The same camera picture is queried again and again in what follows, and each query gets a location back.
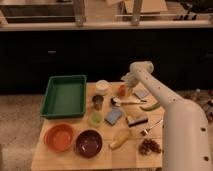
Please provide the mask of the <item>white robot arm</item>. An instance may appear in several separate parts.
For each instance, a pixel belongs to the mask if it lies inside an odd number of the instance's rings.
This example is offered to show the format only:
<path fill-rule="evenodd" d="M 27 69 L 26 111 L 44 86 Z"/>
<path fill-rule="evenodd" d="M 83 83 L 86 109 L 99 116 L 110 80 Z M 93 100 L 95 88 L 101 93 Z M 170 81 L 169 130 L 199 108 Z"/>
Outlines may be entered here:
<path fill-rule="evenodd" d="M 142 83 L 165 110 L 162 171 L 213 171 L 205 112 L 153 77 L 153 71 L 151 61 L 133 62 L 122 80 L 129 88 Z"/>

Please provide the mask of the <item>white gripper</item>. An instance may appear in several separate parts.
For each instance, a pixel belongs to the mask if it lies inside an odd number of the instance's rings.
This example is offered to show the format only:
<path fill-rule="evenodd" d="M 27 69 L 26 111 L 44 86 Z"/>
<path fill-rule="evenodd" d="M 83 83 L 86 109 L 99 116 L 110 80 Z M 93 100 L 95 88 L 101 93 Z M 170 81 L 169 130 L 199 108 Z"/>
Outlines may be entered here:
<path fill-rule="evenodd" d="M 132 95 L 133 88 L 138 84 L 138 80 L 131 74 L 127 73 L 125 76 L 121 77 L 121 80 L 126 84 L 121 85 L 119 87 L 120 96 L 124 97 L 125 95 L 127 97 L 130 97 Z"/>

